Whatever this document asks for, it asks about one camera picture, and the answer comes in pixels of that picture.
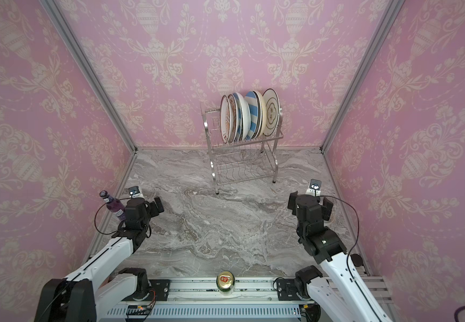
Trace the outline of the blue striped plate front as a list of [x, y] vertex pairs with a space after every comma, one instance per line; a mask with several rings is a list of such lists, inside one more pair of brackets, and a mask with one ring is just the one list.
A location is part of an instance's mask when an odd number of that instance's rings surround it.
[[242, 108], [241, 108], [241, 102], [239, 100], [239, 96], [234, 93], [232, 94], [234, 99], [235, 99], [235, 104], [236, 104], [236, 110], [237, 110], [237, 130], [235, 134], [235, 142], [241, 141], [242, 138], [242, 126], [243, 126], [243, 120], [242, 120]]

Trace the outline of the blue striped plate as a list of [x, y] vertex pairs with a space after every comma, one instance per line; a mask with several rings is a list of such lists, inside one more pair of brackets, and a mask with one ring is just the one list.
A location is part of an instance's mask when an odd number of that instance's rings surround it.
[[242, 126], [243, 126], [243, 120], [242, 120], [242, 108], [241, 108], [241, 102], [239, 100], [239, 96], [234, 93], [232, 94], [234, 99], [235, 99], [235, 104], [236, 104], [236, 110], [237, 110], [237, 130], [235, 134], [235, 142], [241, 141], [242, 138]]
[[249, 106], [250, 125], [247, 132], [247, 139], [252, 140], [258, 137], [261, 129], [261, 100], [257, 91], [250, 91], [245, 96]]

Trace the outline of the orange sunburst plate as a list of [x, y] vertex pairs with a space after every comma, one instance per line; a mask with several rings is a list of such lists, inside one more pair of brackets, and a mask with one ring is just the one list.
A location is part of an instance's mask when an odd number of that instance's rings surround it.
[[230, 139], [230, 119], [231, 119], [231, 106], [226, 95], [223, 95], [220, 102], [220, 131], [223, 142], [227, 144]]
[[232, 143], [235, 141], [237, 132], [237, 106], [235, 97], [233, 94], [228, 95], [228, 102], [230, 107], [230, 118], [229, 118], [229, 139], [228, 142]]

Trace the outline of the white plate dark rim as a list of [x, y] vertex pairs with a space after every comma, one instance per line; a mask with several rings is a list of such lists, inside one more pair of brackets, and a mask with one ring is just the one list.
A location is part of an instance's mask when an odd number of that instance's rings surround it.
[[266, 117], [267, 121], [265, 123], [265, 130], [263, 134], [265, 136], [271, 136], [275, 131], [279, 123], [280, 118], [280, 106], [279, 106], [279, 97], [277, 92], [274, 89], [267, 89], [263, 98], [265, 100], [265, 106], [267, 108]]

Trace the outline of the green red rimmed white plate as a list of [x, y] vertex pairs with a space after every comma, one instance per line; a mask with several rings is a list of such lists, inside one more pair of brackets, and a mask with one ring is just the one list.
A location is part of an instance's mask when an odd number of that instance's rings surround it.
[[257, 136], [260, 138], [263, 135], [264, 128], [265, 128], [265, 117], [266, 117], [266, 104], [263, 95], [259, 91], [255, 91], [259, 101], [259, 126], [258, 126], [258, 133]]

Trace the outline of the floral pattern plate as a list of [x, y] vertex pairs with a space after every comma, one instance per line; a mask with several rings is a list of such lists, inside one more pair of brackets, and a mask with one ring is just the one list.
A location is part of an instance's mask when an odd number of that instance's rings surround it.
[[242, 140], [246, 140], [250, 127], [251, 127], [251, 114], [250, 114], [249, 104], [247, 103], [243, 95], [239, 94], [239, 100], [240, 100], [242, 120], [243, 120]]

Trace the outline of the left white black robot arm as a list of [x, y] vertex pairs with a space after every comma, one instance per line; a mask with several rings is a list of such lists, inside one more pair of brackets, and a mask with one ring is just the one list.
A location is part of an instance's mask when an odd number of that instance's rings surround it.
[[164, 212], [159, 197], [129, 199], [125, 220], [107, 245], [63, 279], [51, 279], [39, 297], [35, 321], [100, 321], [115, 305], [131, 298], [156, 299], [144, 268], [125, 268], [109, 276], [150, 237], [150, 221]]

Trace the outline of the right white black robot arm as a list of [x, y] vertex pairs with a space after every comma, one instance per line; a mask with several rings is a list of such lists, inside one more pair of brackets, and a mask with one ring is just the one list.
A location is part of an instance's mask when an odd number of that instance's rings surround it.
[[314, 301], [333, 321], [391, 321], [340, 237], [324, 224], [333, 203], [326, 197], [296, 191], [290, 194], [287, 208], [298, 220], [299, 243], [317, 263], [295, 274], [298, 295]]

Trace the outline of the purple bottle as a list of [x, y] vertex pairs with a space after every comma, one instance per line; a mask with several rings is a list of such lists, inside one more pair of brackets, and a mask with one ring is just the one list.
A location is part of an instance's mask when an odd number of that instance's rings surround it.
[[99, 193], [100, 198], [105, 202], [106, 208], [119, 220], [125, 220], [125, 205], [122, 201], [114, 198], [107, 191], [101, 191]]

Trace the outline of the green gold can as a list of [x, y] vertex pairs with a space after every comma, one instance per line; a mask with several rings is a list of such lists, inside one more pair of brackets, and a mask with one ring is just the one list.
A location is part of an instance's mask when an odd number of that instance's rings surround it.
[[224, 295], [231, 295], [235, 289], [236, 279], [232, 272], [225, 270], [216, 278], [216, 287]]

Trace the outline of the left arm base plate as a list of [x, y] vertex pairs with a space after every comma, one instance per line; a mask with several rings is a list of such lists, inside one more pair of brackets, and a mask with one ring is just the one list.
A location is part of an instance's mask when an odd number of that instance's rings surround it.
[[123, 299], [123, 301], [167, 301], [169, 295], [170, 279], [138, 280], [137, 290]]

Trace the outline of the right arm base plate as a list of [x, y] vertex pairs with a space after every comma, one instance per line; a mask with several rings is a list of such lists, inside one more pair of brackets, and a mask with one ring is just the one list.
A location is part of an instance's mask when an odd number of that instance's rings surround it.
[[278, 294], [279, 301], [310, 301], [311, 298], [305, 296], [299, 290], [295, 279], [276, 278], [272, 287]]

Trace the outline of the aluminium rail frame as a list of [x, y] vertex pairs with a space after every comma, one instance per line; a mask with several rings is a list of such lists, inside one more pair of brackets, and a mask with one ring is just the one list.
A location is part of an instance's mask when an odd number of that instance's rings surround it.
[[[315, 266], [296, 273], [292, 281], [298, 290], [294, 301], [314, 301], [335, 321], [390, 321], [364, 279], [356, 269], [332, 267], [326, 276]], [[281, 297], [287, 279], [241, 278], [235, 288], [219, 290], [210, 279], [175, 279], [163, 287], [162, 294], [186, 302], [255, 302]], [[143, 269], [119, 273], [104, 284], [85, 273], [72, 273], [64, 279], [52, 279], [40, 295], [36, 321], [50, 321], [57, 316], [67, 321], [98, 321], [115, 305], [132, 297], [144, 300], [152, 294]]]

